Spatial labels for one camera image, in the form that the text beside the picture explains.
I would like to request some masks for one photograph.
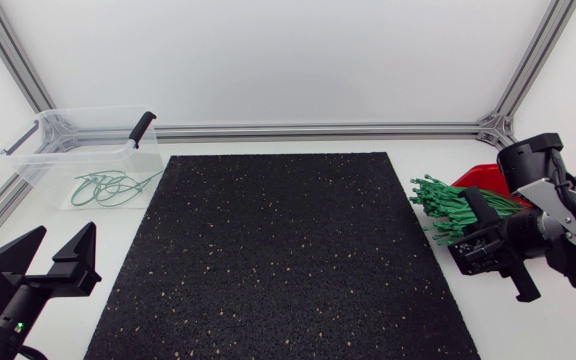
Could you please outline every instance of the clear plastic bin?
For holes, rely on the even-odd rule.
[[[58,209],[144,208],[164,170],[147,107],[48,110],[1,151]]]

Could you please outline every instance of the bundle of green cable ties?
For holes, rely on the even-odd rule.
[[[428,174],[424,178],[425,180],[410,180],[413,184],[419,185],[419,188],[413,189],[417,197],[411,197],[410,201],[413,204],[423,205],[424,213],[430,217],[447,218],[444,221],[433,222],[432,226],[425,226],[424,231],[436,229],[439,233],[432,238],[439,245],[459,242],[464,237],[464,226],[477,222],[477,217],[466,199],[459,197],[459,193],[465,188],[446,185]],[[510,216],[526,208],[524,204],[495,192],[481,190],[481,193],[500,217]]]

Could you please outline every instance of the black rubber mat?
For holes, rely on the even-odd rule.
[[[478,359],[385,153],[170,159],[88,359]]]

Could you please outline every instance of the plastic container handle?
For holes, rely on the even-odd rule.
[[[137,126],[132,129],[128,138],[135,141],[135,149],[139,149],[139,140],[141,140],[141,137],[144,136],[148,126],[150,126],[150,122],[156,118],[157,115],[151,113],[150,111],[146,111],[141,116],[141,119],[139,119]]]

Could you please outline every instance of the red container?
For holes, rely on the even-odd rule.
[[[531,206],[529,202],[510,195],[504,175],[501,173],[501,170],[499,170],[497,164],[477,165],[468,170],[467,173],[452,184],[452,186],[459,187],[471,187],[475,185],[481,190],[492,191],[504,197],[519,201],[524,205]]]

